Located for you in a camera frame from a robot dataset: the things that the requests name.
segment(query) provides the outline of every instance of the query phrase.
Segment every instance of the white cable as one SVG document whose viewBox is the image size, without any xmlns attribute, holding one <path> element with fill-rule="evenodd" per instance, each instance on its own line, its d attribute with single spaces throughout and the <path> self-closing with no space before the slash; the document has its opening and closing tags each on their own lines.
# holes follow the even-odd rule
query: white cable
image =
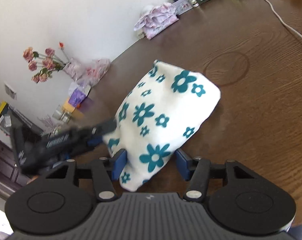
<svg viewBox="0 0 302 240">
<path fill-rule="evenodd" d="M 301 39 L 302 39 L 302 34 L 300 34 L 298 31 L 296 31 L 295 29 L 293 29 L 291 26 L 287 25 L 281 18 L 280 15 L 278 15 L 278 13 L 274 10 L 273 5 L 271 4 L 271 2 L 269 2 L 269 0 L 265 0 L 271 7 L 272 11 L 274 12 L 274 14 L 276 15 L 276 17 L 280 20 L 280 22 L 289 30 L 291 30 L 292 32 L 295 32 Z"/>
</svg>

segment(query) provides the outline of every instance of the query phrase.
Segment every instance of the ribbed gray panel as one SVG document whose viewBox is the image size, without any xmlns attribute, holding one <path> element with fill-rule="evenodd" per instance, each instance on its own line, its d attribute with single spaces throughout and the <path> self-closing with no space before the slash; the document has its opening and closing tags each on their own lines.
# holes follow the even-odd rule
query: ribbed gray panel
<svg viewBox="0 0 302 240">
<path fill-rule="evenodd" d="M 101 203 L 82 225 L 55 236 L 29 236 L 15 232 L 8 240 L 293 240 L 286 233 L 249 237 L 229 232 L 198 203 L 177 193 L 124 193 Z"/>
</svg>

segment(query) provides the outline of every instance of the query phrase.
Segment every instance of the circular black cover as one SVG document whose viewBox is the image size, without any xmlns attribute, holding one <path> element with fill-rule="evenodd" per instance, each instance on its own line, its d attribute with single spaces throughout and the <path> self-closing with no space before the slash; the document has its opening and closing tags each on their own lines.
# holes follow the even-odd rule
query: circular black cover
<svg viewBox="0 0 302 240">
<path fill-rule="evenodd" d="M 5 212 L 14 229 L 51 235 L 74 228 L 89 215 L 91 197 L 62 179 L 44 179 L 26 185 L 6 202 Z"/>
<path fill-rule="evenodd" d="M 234 232 L 263 236 L 287 229 L 296 206 L 287 192 L 270 182 L 239 179 L 210 197 L 209 210 Z"/>
</svg>

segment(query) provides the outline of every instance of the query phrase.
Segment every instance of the table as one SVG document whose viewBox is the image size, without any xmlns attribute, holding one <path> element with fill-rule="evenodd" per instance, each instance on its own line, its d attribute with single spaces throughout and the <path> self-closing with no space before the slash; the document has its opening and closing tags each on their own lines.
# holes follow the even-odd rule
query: table
<svg viewBox="0 0 302 240">
<path fill-rule="evenodd" d="M 302 0 L 270 0 L 283 20 L 302 33 Z M 115 115 L 155 59 L 203 73 L 221 100 L 182 149 L 215 163 L 235 159 L 292 195 L 302 223 L 302 41 L 284 28 L 264 0 L 211 0 L 183 15 L 152 40 L 142 39 L 116 60 L 94 87 L 94 125 Z M 107 147 L 78 163 L 107 156 Z M 90 188 L 88 182 L 80 186 Z M 117 192 L 124 190 L 114 183 Z M 179 192 L 187 182 L 174 157 L 139 192 Z M 221 187 L 210 184 L 210 192 Z"/>
</svg>

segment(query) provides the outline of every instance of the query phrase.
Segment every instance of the white cloth with teal flowers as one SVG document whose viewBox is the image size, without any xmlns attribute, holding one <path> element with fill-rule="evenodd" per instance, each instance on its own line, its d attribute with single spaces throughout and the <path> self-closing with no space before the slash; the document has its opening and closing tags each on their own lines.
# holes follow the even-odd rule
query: white cloth with teal flowers
<svg viewBox="0 0 302 240">
<path fill-rule="evenodd" d="M 121 186 L 136 191 L 155 175 L 210 116 L 220 95 L 201 73 L 155 61 L 118 109 L 116 130 L 104 136 L 111 156 L 127 150 Z"/>
</svg>

